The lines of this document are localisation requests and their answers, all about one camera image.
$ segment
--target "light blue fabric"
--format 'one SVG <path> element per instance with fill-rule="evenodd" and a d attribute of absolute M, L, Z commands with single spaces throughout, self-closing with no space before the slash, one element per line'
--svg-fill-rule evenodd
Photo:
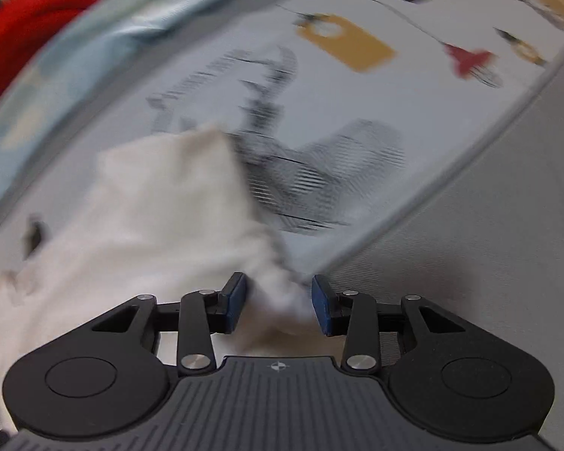
<path fill-rule="evenodd" d="M 216 1 L 103 0 L 54 37 L 0 100 L 0 200 L 106 76 Z"/>

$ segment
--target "white cloth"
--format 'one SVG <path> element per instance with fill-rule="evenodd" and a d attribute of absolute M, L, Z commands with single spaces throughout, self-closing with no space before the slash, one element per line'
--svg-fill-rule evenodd
<path fill-rule="evenodd" d="M 0 389 L 19 357 L 106 310 L 138 294 L 169 303 L 220 289 L 234 271 L 253 290 L 236 332 L 214 336 L 218 360 L 335 352 L 340 342 L 319 334 L 307 291 L 281 266 L 223 132 L 150 136 L 107 151 L 88 195 L 16 278 L 0 277 Z M 175 345 L 165 346 L 159 357 L 174 361 Z M 0 414 L 13 429 L 1 399 Z"/>

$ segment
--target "black and white drawing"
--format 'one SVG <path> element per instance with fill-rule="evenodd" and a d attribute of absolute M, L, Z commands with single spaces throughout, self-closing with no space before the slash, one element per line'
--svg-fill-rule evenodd
<path fill-rule="evenodd" d="M 398 132 L 377 121 L 355 120 L 336 134 L 300 149 L 275 138 L 283 107 L 275 103 L 296 74 L 296 57 L 280 47 L 280 59 L 244 59 L 263 66 L 264 83 L 243 84 L 253 97 L 234 133 L 251 192 L 287 232 L 317 234 L 350 224 L 385 180 L 402 167 Z"/>

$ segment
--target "round black pad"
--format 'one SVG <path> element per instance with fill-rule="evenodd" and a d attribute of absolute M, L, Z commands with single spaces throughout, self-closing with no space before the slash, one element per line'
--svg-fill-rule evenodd
<path fill-rule="evenodd" d="M 512 375 L 507 369 L 483 358 L 461 358 L 447 363 L 442 377 L 450 390 L 473 399 L 501 395 L 512 382 Z"/>
<path fill-rule="evenodd" d="M 46 384 L 63 397 L 82 398 L 107 390 L 117 378 L 117 369 L 98 358 L 71 358 L 54 365 Z"/>
<path fill-rule="evenodd" d="M 554 395 L 538 360 L 482 330 L 422 338 L 393 366 L 388 388 L 416 425 L 470 443 L 538 431 Z"/>
<path fill-rule="evenodd" d="M 168 386 L 164 365 L 126 334 L 73 331 L 18 360 L 2 393 L 17 427 L 87 439 L 142 420 Z"/>

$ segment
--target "yellow tag print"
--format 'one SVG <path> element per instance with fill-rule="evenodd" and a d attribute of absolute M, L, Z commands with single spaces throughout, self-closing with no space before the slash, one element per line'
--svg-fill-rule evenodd
<path fill-rule="evenodd" d="M 338 15 L 313 15 L 299 25 L 297 33 L 357 73 L 380 66 L 395 55 L 384 42 Z"/>

